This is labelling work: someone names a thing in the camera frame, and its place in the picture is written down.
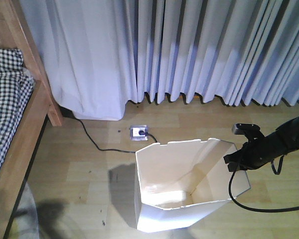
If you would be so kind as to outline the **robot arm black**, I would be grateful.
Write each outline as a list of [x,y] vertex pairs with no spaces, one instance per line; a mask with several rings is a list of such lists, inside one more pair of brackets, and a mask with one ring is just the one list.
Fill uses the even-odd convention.
[[232,132],[244,135],[248,141],[243,147],[224,156],[228,170],[256,170],[279,156],[299,150],[299,116],[279,126],[264,136],[256,124],[236,123]]

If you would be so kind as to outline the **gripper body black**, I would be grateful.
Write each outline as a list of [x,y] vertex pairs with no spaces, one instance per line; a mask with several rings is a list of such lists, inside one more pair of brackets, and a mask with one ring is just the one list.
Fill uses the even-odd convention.
[[252,156],[254,146],[255,143],[246,142],[241,149],[223,157],[229,172],[258,169],[254,156]]

